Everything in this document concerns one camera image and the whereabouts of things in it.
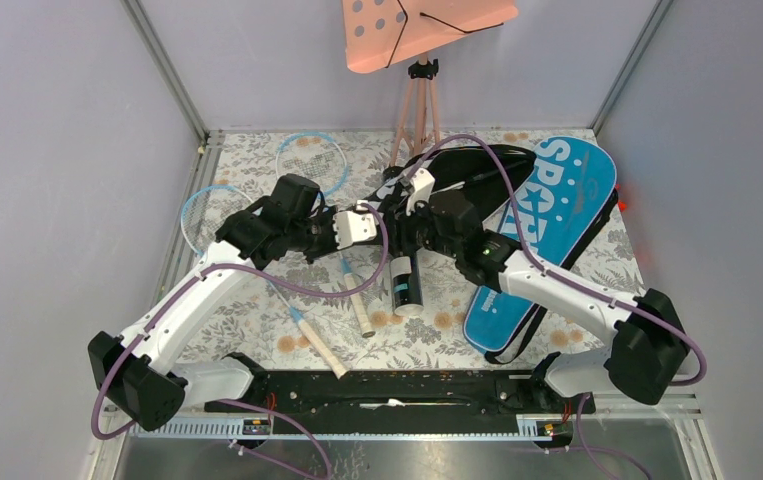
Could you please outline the black sport racket bag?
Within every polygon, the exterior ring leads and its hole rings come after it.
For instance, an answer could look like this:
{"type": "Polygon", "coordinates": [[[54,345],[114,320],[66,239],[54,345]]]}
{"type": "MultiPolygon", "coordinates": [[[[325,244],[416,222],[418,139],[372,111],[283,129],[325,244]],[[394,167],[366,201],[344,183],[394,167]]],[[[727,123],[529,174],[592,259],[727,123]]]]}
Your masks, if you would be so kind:
{"type": "MultiPolygon", "coordinates": [[[[517,190],[532,174],[536,154],[526,148],[492,144],[490,148],[503,165],[512,187],[517,190]]],[[[410,169],[419,160],[412,157],[406,164],[386,169],[383,183],[364,200],[379,212],[398,203],[401,193],[396,184],[404,170],[410,169]]],[[[472,203],[481,220],[492,216],[504,206],[509,194],[504,181],[491,157],[479,146],[444,148],[436,152],[424,165],[433,178],[434,194],[441,190],[459,190],[472,203]]]]}

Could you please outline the blue racket bag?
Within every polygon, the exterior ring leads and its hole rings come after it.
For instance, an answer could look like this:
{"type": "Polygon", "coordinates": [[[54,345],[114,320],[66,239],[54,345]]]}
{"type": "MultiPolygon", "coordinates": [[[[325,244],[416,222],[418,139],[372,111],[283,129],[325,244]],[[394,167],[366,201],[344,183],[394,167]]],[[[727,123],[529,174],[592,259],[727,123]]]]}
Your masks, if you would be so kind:
{"type": "MultiPolygon", "coordinates": [[[[617,205],[616,167],[605,150],[576,137],[547,138],[534,153],[533,171],[515,194],[523,237],[532,252],[570,269],[617,205]]],[[[546,313],[527,299],[480,287],[464,336],[487,362],[505,364],[530,343],[546,313]]]]}

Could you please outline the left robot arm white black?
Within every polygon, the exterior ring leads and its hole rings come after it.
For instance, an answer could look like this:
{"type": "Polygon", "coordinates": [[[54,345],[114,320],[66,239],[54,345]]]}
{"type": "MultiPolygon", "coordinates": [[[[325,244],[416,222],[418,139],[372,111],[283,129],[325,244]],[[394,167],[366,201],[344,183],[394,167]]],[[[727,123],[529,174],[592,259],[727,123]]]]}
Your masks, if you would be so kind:
{"type": "Polygon", "coordinates": [[[258,409],[268,387],[249,364],[232,356],[181,364],[186,345],[249,279],[276,283],[264,270],[287,252],[313,261],[371,241],[389,243],[383,216],[371,204],[327,208],[313,181],[280,177],[271,194],[227,217],[198,263],[147,314],[118,335],[101,331],[89,342],[99,390],[94,412],[109,400],[132,423],[154,431],[181,409],[208,402],[232,400],[242,410],[258,409]]]}

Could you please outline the pink music stand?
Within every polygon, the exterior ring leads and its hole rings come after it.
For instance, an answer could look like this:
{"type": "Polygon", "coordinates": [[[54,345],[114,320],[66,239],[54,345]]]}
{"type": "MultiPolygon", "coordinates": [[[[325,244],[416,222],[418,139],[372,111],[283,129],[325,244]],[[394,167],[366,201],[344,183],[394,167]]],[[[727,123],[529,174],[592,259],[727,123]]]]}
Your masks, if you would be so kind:
{"type": "Polygon", "coordinates": [[[435,79],[439,47],[498,28],[519,15],[512,0],[494,1],[343,1],[347,68],[357,74],[409,61],[408,83],[399,111],[389,165],[402,145],[412,155],[439,141],[435,79]]]}

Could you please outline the blue racket white grip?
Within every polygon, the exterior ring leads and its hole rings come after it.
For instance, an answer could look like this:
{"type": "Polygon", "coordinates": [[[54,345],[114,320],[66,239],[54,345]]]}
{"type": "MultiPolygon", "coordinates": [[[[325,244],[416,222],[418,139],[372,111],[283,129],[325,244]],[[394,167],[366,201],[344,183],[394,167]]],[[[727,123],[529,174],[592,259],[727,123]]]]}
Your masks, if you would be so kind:
{"type": "MultiPolygon", "coordinates": [[[[278,147],[275,155],[276,176],[296,174],[312,180],[320,187],[319,205],[333,202],[333,194],[345,183],[348,167],[346,156],[339,144],[328,134],[303,132],[288,136],[278,147]]],[[[339,255],[341,272],[347,289],[358,286],[355,275],[342,253],[339,255]]],[[[363,338],[371,338],[373,329],[361,294],[350,296],[352,307],[363,338]]]]}

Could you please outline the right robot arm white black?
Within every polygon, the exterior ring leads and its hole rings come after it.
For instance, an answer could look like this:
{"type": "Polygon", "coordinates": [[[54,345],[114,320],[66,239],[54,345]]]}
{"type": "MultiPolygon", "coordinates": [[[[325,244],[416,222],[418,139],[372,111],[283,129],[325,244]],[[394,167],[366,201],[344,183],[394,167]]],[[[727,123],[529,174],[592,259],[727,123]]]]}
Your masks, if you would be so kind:
{"type": "Polygon", "coordinates": [[[475,207],[456,191],[429,201],[401,203],[384,215],[398,242],[454,260],[472,284],[531,301],[575,321],[602,347],[575,354],[553,353],[535,369],[532,402],[554,412],[570,397],[618,391],[645,405],[655,405],[695,354],[707,369],[696,343],[683,330],[672,301],[660,291],[644,295],[608,289],[533,254],[526,244],[487,230],[475,207]]]}

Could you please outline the blue racket lower left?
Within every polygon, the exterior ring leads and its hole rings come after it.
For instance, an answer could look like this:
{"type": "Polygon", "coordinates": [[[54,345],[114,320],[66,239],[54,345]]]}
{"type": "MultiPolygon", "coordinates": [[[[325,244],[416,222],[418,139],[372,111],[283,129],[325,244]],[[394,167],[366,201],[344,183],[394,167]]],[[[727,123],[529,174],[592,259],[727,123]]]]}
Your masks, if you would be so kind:
{"type": "MultiPolygon", "coordinates": [[[[194,193],[184,204],[180,218],[181,232],[188,246],[198,257],[203,257],[209,245],[215,241],[215,234],[228,216],[249,206],[252,200],[237,188],[227,185],[213,185],[194,193]]],[[[282,303],[287,307],[294,323],[309,344],[319,353],[331,368],[337,379],[348,371],[333,351],[326,345],[303,314],[294,308],[281,290],[269,283],[282,303]]]]}

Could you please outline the black shuttlecock tube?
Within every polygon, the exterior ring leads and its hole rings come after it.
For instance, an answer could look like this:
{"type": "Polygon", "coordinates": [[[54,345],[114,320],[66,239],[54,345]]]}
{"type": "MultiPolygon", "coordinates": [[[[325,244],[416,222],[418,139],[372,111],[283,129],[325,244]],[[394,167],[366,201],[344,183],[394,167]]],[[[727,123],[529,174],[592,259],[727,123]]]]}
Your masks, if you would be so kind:
{"type": "Polygon", "coordinates": [[[424,309],[416,254],[393,258],[389,263],[389,287],[393,313],[418,317],[424,309]]]}

